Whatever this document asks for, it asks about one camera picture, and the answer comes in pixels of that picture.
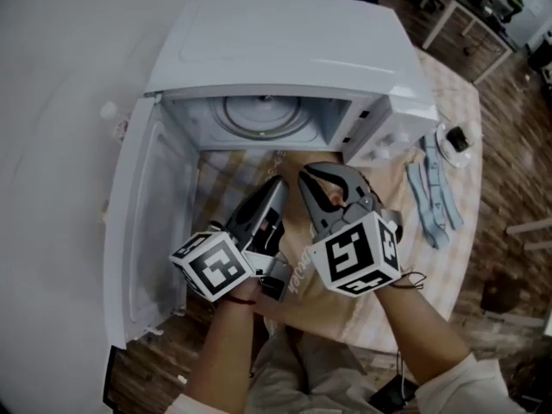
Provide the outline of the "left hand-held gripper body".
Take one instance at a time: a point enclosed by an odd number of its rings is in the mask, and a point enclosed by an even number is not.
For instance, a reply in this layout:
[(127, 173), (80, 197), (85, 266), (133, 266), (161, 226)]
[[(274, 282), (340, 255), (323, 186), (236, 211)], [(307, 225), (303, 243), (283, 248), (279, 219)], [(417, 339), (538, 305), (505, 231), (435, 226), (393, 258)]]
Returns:
[(194, 234), (169, 260), (190, 288), (210, 302), (249, 278), (259, 280), (262, 292), (280, 302), (292, 276), (282, 256), (240, 250), (224, 231)]

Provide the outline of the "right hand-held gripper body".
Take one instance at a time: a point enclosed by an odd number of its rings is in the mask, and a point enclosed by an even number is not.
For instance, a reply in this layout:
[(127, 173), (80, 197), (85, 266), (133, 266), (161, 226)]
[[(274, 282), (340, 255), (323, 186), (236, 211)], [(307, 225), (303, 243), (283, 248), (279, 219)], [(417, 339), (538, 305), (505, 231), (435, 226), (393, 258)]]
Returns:
[(361, 296), (401, 277), (397, 226), (381, 215), (368, 194), (343, 208), (342, 217), (310, 245), (310, 259), (323, 285), (345, 296)]

